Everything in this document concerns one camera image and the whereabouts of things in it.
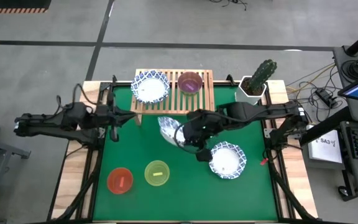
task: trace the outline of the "blue and white bowl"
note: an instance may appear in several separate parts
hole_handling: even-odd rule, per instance
[[[177,146],[175,140],[173,139],[175,135],[175,130],[181,125],[179,121],[169,118],[169,117],[158,117],[158,124],[160,125],[160,133],[165,140],[169,143]],[[185,144],[185,137],[183,135],[183,126],[177,132],[177,141],[180,146],[183,147]]]
[[[131,90],[141,103],[158,103],[169,95],[169,80],[165,74],[155,70],[135,76]]]
[[[212,150],[211,170],[222,179],[235,179],[240,176],[247,163],[242,149],[226,141],[215,145]]]

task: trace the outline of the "concrete floor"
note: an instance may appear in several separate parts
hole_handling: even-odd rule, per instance
[[[358,1],[247,2],[244,12],[241,5],[222,8],[224,3],[208,0],[116,0],[104,41],[339,46],[358,38]],[[107,3],[52,0],[45,14],[0,15],[0,40],[96,42]],[[69,102],[92,53],[93,47],[0,45],[0,140],[32,151],[27,161],[13,158],[0,186],[0,217],[8,223],[46,219],[67,146],[62,139],[16,137],[13,120],[25,112],[53,113],[56,94]],[[278,63],[272,79],[286,83],[333,62],[330,52],[102,48],[93,80],[112,74],[130,80],[136,68],[212,69],[215,79],[229,73],[240,78],[267,58]],[[315,84],[324,86],[327,75]],[[337,76],[333,80],[341,86]],[[301,97],[308,95],[303,91]],[[305,108],[316,121],[314,108]],[[308,168],[308,174],[320,218],[358,223],[358,198],[342,202],[336,193],[342,184],[338,171]]]

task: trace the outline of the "green table surface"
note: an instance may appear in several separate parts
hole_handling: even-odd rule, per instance
[[[234,101],[235,88],[214,87],[215,104]],[[129,87],[116,89],[117,105],[131,108]],[[143,115],[142,126],[134,120],[119,128],[119,142],[106,138],[94,220],[114,221],[248,221],[276,220],[277,214],[268,166],[260,165],[264,139],[260,122],[235,131],[225,131],[209,144],[227,141],[239,145],[247,164],[240,177],[220,179],[207,162],[198,162],[195,155],[182,151],[161,136],[158,116]],[[185,122],[185,116],[172,116]],[[148,163],[161,160],[170,168],[167,183],[154,187],[148,184],[144,170]],[[114,195],[107,188],[109,173],[125,167],[132,172],[130,191]]]

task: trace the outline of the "white pot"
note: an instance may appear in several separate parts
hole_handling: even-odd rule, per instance
[[[263,91],[262,94],[260,96],[250,96],[247,93],[245,93],[244,90],[242,90],[242,88],[240,87],[242,81],[245,78],[251,78],[252,76],[243,76],[241,79],[241,82],[239,84],[239,86],[237,87],[236,92],[234,93],[234,97],[236,99],[236,102],[247,102],[250,103],[252,105],[255,105],[258,103],[258,101],[261,99],[261,97],[265,94],[266,91],[266,84],[263,85]]]

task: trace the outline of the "orange cup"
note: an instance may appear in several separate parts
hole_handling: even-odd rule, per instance
[[[107,188],[113,194],[123,194],[132,187],[134,177],[129,169],[119,167],[111,171],[107,178]]]

